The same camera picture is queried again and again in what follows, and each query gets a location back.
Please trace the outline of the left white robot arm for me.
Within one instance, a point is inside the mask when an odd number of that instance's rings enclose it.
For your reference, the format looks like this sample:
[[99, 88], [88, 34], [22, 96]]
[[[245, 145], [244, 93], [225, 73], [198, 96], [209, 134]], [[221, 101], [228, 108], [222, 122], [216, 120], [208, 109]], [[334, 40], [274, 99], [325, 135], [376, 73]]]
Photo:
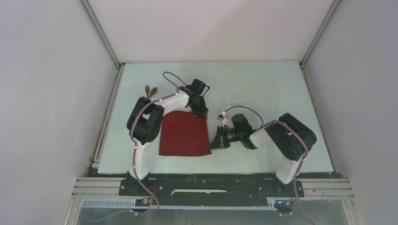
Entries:
[[133, 142], [132, 165], [129, 173], [134, 178], [130, 189], [137, 195], [148, 191], [148, 150], [159, 136], [162, 156], [197, 157], [207, 155], [209, 144], [207, 116], [204, 100], [207, 85], [187, 85], [159, 99], [141, 97], [127, 122]]

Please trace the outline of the red cloth napkin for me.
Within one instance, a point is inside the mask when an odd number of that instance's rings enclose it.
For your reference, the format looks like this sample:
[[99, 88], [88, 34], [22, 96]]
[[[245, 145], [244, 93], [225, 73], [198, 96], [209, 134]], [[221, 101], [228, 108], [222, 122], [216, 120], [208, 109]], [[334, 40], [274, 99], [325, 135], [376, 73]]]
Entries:
[[201, 157], [210, 155], [207, 120], [191, 112], [172, 111], [162, 118], [159, 155]]

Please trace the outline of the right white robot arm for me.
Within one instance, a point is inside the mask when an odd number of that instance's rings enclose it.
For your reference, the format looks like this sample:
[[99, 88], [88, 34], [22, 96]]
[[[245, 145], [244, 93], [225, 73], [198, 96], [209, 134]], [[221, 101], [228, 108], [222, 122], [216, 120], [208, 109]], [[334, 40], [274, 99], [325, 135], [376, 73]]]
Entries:
[[255, 150], [272, 141], [282, 154], [273, 190], [279, 196], [287, 195], [292, 189], [291, 182], [298, 176], [303, 161], [317, 142], [315, 133], [289, 113], [257, 129], [252, 128], [242, 113], [232, 116], [233, 126], [229, 127], [225, 115], [224, 112], [219, 115], [222, 125], [217, 127], [207, 149], [227, 149], [231, 143], [240, 142], [246, 149]]

